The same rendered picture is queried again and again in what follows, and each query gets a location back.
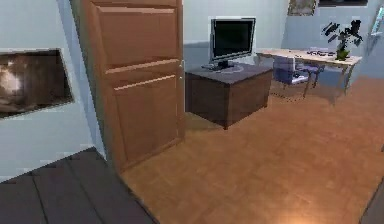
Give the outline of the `dark brown television cabinet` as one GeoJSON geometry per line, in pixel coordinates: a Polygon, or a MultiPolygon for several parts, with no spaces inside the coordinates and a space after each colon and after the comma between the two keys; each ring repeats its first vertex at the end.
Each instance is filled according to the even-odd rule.
{"type": "Polygon", "coordinates": [[[186,72],[185,109],[227,129],[268,105],[272,68],[236,63],[219,71],[186,72]]]}

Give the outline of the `brown wooden room door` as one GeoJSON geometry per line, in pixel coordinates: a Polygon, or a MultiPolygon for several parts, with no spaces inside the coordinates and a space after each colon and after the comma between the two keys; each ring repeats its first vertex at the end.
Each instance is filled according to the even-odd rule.
{"type": "Polygon", "coordinates": [[[182,0],[81,0],[104,136],[122,173],[185,136],[182,0]]]}

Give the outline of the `black flat television set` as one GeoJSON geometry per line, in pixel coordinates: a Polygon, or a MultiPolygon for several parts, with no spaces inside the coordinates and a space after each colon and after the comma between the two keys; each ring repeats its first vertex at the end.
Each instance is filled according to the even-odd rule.
{"type": "Polygon", "coordinates": [[[211,71],[232,67],[230,60],[252,54],[255,18],[215,18],[211,20],[209,63],[211,71]]]}

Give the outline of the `blue desk chair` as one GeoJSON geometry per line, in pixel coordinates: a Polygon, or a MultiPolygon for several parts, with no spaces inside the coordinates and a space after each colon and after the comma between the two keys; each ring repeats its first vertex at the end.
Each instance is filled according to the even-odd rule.
{"type": "Polygon", "coordinates": [[[297,63],[294,57],[275,56],[273,60],[273,79],[282,83],[284,88],[305,83],[303,97],[306,97],[313,76],[313,87],[316,87],[319,74],[323,71],[323,65],[297,63]]]}

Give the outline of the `pale wooden desk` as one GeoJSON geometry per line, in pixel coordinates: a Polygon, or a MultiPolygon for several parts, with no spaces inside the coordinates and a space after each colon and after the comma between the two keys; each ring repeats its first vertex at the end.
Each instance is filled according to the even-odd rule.
{"type": "Polygon", "coordinates": [[[263,58],[276,59],[277,57],[290,58],[293,62],[310,64],[310,69],[305,69],[305,72],[308,73],[308,82],[304,89],[303,97],[306,97],[309,85],[312,85],[313,88],[317,86],[322,67],[340,68],[341,73],[338,84],[335,87],[333,100],[336,99],[340,91],[343,94],[347,93],[353,69],[362,60],[360,56],[348,56],[345,60],[338,60],[336,56],[329,56],[328,53],[320,55],[304,50],[262,49],[256,53],[256,64],[260,65],[263,58]]]}

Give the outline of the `dark flat keyboard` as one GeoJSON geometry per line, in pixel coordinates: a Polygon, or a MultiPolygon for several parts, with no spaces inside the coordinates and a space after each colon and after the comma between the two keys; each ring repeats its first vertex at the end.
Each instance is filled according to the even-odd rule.
{"type": "Polygon", "coordinates": [[[335,52],[328,52],[328,51],[320,51],[320,50],[310,50],[306,52],[309,55],[317,55],[317,56],[324,56],[324,57],[332,57],[336,53],[335,52]]]}

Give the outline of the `dark house plant green pot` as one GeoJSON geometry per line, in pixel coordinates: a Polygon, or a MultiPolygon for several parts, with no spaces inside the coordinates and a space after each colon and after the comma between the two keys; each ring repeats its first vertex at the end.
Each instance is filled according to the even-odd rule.
{"type": "Polygon", "coordinates": [[[359,34],[361,26],[360,20],[352,20],[349,27],[340,29],[340,24],[330,22],[322,29],[322,33],[328,37],[328,42],[338,41],[336,48],[336,59],[345,61],[350,53],[348,46],[354,44],[358,47],[363,42],[363,37],[359,34]]]}

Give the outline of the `grey framed wall picture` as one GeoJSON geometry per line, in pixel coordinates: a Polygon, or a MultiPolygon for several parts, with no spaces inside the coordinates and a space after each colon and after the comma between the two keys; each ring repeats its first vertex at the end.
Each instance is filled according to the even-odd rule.
{"type": "Polygon", "coordinates": [[[289,0],[288,16],[312,16],[315,12],[316,0],[289,0]]]}

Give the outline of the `dark framed wall picture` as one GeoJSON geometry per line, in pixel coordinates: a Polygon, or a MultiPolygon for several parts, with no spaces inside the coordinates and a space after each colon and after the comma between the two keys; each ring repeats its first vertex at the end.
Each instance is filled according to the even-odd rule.
{"type": "Polygon", "coordinates": [[[73,101],[59,48],[0,52],[0,119],[73,101]]]}

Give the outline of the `black framed wall picture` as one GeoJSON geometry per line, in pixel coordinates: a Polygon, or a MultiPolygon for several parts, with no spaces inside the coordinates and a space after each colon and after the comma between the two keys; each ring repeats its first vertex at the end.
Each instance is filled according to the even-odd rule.
{"type": "Polygon", "coordinates": [[[366,6],[369,0],[318,0],[319,7],[366,6]]]}

